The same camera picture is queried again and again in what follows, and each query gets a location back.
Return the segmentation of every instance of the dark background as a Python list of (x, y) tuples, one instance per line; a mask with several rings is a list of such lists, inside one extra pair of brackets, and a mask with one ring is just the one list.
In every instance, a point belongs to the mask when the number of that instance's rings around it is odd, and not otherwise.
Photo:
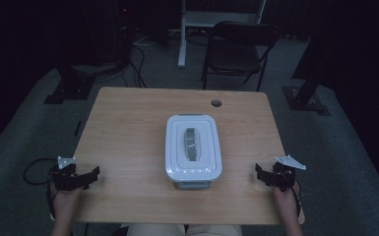
[[(203, 2), (188, 1), (187, 9), (206, 10)], [(257, 5), (214, 0), (209, 9), (251, 12)], [(112, 30), (121, 26), (166, 44), (167, 30), (180, 27), (180, 11), (175, 0), (0, 1), (0, 133), (58, 59), (71, 65), (126, 59), (123, 32)], [(379, 172), (379, 1), (268, 1), (263, 22), (281, 27), (283, 36), (311, 38), (295, 76), (335, 91)], [(101, 43), (107, 38), (116, 46)]]

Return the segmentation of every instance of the hand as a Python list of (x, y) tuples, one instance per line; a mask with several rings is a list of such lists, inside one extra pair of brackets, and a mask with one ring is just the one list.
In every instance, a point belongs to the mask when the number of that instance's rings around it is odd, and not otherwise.
[[(299, 221), (297, 220), (296, 196), (291, 189), (282, 192), (278, 187), (272, 186), (273, 197), (276, 202), (276, 208), (282, 219), (286, 236), (302, 235)], [(293, 185), (293, 190), (299, 194), (299, 185), (297, 182)]]
[(78, 208), (81, 193), (82, 188), (73, 191), (56, 191), (54, 186), (51, 186), (55, 213), (55, 223), (51, 235), (70, 235), (73, 217)]

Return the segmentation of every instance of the white plastic container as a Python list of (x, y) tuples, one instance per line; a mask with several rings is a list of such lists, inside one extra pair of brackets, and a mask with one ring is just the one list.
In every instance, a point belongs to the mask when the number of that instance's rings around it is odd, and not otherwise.
[(168, 119), (165, 171), (179, 189), (206, 189), (220, 177), (220, 140), (211, 116), (181, 114)]

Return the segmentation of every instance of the gray carpet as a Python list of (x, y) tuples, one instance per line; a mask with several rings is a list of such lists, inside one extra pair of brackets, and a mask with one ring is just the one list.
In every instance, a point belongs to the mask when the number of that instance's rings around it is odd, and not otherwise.
[[(205, 42), (202, 37), (193, 40)], [(186, 67), (177, 68), (178, 41), (168, 47), (150, 41), (139, 45), (145, 52), (142, 77), (149, 88), (200, 89), (205, 47), (189, 44)], [(269, 97), (286, 154), (306, 164), (298, 171), (304, 190), (305, 235), (379, 235), (379, 177), (357, 134), (339, 106), (335, 94), (319, 87), (317, 94), (332, 116), (289, 109), (282, 86), (300, 86), (291, 75), (307, 42), (281, 39), (270, 54), (261, 91)], [(142, 54), (133, 50), (139, 66)], [(79, 70), (94, 73), (104, 68)], [(39, 80), (11, 123), (0, 136), (0, 236), (49, 235), (52, 221), (45, 199), (45, 186), (23, 181), (23, 171), (33, 160), (58, 155), (71, 156), (101, 87), (134, 87), (134, 73), (99, 76), (86, 101), (43, 104), (60, 77), (55, 70)], [(241, 80), (211, 76), (208, 89), (255, 90), (257, 77), (246, 85)], [(82, 121), (75, 136), (78, 122)], [(53, 163), (43, 162), (29, 172), (34, 181), (45, 180)], [(88, 235), (111, 235), (118, 224), (91, 224)], [(243, 234), (284, 235), (280, 226), (243, 226)], [(85, 223), (77, 223), (75, 235), (82, 235)]]

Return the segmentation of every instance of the white desk leg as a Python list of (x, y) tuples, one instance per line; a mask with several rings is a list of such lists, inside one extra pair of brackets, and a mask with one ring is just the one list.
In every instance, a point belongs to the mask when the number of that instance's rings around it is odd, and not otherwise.
[(185, 59), (186, 59), (186, 1), (182, 0), (182, 19), (181, 19), (181, 34), (180, 34), (180, 50), (179, 50), (179, 61), (177, 62), (177, 66), (179, 68), (185, 67)]

